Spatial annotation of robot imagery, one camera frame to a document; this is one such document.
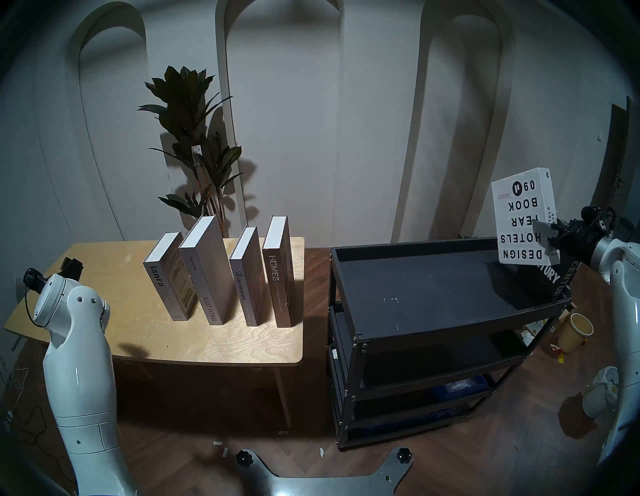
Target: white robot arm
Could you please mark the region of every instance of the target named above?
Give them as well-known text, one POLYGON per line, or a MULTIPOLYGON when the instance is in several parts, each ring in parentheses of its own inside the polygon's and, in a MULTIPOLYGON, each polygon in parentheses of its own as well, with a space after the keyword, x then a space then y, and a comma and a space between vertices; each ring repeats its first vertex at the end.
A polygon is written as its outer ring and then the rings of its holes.
POLYGON ((47 396, 79 496, 141 495, 116 434, 116 383, 104 337, 109 305, 90 287, 59 274, 45 279, 29 269, 24 281, 40 293, 33 322, 51 334, 43 362, 47 396))
POLYGON ((568 226, 554 225, 559 235, 550 240, 555 248, 565 249, 600 273, 611 286, 613 337, 620 384, 615 420, 602 447, 599 463, 620 444, 640 412, 640 245, 612 239, 614 221, 608 233, 602 224, 606 212, 597 207, 585 207, 582 221, 573 220, 568 226))

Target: white cable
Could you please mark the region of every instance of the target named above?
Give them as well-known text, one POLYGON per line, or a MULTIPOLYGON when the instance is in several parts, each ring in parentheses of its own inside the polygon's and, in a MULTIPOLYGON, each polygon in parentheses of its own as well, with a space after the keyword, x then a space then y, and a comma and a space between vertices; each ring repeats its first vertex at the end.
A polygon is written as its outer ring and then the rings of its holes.
POLYGON ((26 372, 24 374, 24 379, 22 380, 22 384, 20 384, 18 382, 18 379, 14 379, 13 382, 12 382, 12 387, 15 387, 16 389, 19 389, 20 390, 20 394, 18 395, 18 399, 15 400, 15 405, 10 410, 11 412, 15 410, 16 406, 18 406, 18 402, 20 401, 20 398, 22 397, 22 393, 24 393, 24 384, 25 384, 25 382, 27 382, 27 376, 29 375, 29 367, 25 367, 23 369, 14 369, 14 372, 18 372, 18 371, 26 371, 26 372))

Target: table top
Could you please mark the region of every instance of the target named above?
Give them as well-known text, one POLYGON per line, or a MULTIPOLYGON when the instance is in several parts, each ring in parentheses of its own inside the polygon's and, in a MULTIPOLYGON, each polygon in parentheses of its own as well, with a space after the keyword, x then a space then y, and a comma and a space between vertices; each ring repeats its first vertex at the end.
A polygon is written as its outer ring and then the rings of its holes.
MULTIPOLYGON (((236 238, 225 239, 227 254, 236 238)), ((294 322, 291 328, 276 327, 269 290, 260 305, 257 327, 249 327, 238 298, 230 317, 221 326, 210 326, 196 301, 188 321, 171 319, 156 292, 142 261, 156 241, 76 243, 46 272, 60 270, 64 257, 80 260, 84 269, 80 282, 95 289, 111 307, 105 336, 113 356, 133 360, 203 365, 294 365, 302 359, 302 310, 304 301, 305 240, 291 238, 295 280, 294 322)), ((33 311, 38 294, 29 291, 27 302, 33 311)), ((14 333, 49 341, 49 332, 29 321, 24 300, 4 327, 14 333)))

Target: table leg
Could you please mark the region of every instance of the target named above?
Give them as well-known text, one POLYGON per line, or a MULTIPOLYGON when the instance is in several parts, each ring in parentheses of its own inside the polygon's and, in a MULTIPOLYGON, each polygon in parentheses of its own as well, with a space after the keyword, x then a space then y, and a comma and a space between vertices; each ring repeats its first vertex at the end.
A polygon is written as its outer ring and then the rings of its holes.
POLYGON ((274 367, 273 373, 276 375, 276 383, 278 384, 278 393, 280 393, 280 402, 282 403, 282 411, 284 412, 284 419, 287 421, 287 427, 291 429, 291 417, 289 416, 289 407, 287 406, 287 398, 284 394, 284 387, 282 386, 282 376, 280 375, 280 368, 274 367))

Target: book cover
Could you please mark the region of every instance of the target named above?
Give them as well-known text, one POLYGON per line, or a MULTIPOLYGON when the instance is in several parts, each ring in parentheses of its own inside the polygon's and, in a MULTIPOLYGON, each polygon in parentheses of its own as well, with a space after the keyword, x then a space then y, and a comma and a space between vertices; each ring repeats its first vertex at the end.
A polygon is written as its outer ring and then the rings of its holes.
POLYGON ((189 320, 195 291, 178 247, 182 233, 167 232, 143 261, 164 306, 174 321, 189 320))
POLYGON ((224 324, 234 278, 217 217, 200 217, 179 249, 209 325, 224 324))
POLYGON ((257 326, 260 303, 266 286, 257 228, 244 228, 229 263, 236 281, 244 320, 248 326, 257 326))
POLYGON ((491 183, 500 263, 553 266, 560 253, 549 245, 556 202, 549 169, 535 168, 491 183))
POLYGON ((269 231, 262 247, 271 302, 278 327, 292 326, 294 295, 293 259, 287 217, 271 218, 269 231))

